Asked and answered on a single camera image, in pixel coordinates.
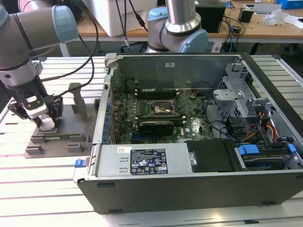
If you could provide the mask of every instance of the robotic arm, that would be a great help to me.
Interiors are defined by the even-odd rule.
[[[166,7],[149,12],[147,52],[203,52],[208,34],[194,0],[166,0]]]
[[[19,0],[20,13],[9,15],[0,6],[0,80],[15,101],[9,109],[22,119],[34,120],[40,128],[46,115],[58,127],[63,112],[62,98],[49,96],[39,70],[28,53],[78,38],[78,28],[67,6],[52,0]]]

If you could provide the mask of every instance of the aluminum extrusion table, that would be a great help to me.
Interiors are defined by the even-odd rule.
[[[282,60],[253,56],[288,102],[303,117],[302,79]],[[47,58],[41,78],[64,74],[79,67],[87,58]],[[103,88],[104,57],[95,58],[96,75],[82,90],[87,103],[100,97]],[[70,82],[84,83],[91,65],[79,73],[45,83],[49,93],[66,90]],[[65,104],[73,104],[71,94]],[[303,192],[282,205],[179,210],[150,213],[99,215],[93,211],[73,182],[73,163],[80,157],[25,159],[23,154],[35,124],[13,116],[7,109],[0,114],[0,225],[14,226],[237,226],[252,221],[254,227],[295,227],[303,225]]]

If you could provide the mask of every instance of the screw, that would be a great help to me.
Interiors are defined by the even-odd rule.
[[[197,161],[194,160],[194,159],[191,159],[191,160],[190,160],[190,164],[191,164],[192,166],[196,166],[196,165],[197,165]]]

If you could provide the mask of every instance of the motherboard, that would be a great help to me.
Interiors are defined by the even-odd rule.
[[[117,144],[183,143],[214,138],[204,113],[205,96],[184,90],[176,94],[114,93]]]

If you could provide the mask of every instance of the blue latch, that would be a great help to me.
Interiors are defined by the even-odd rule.
[[[297,151],[297,149],[295,148],[295,146],[293,144],[291,144],[291,143],[288,144],[288,148],[290,149],[290,151],[292,152],[293,155]]]
[[[241,155],[259,155],[260,151],[258,147],[254,144],[241,145],[238,148]]]
[[[75,168],[83,168],[83,167],[86,167],[86,166],[85,166],[85,163],[86,163],[86,160],[84,160],[84,159],[78,159],[78,160],[75,161],[74,167],[75,167]]]

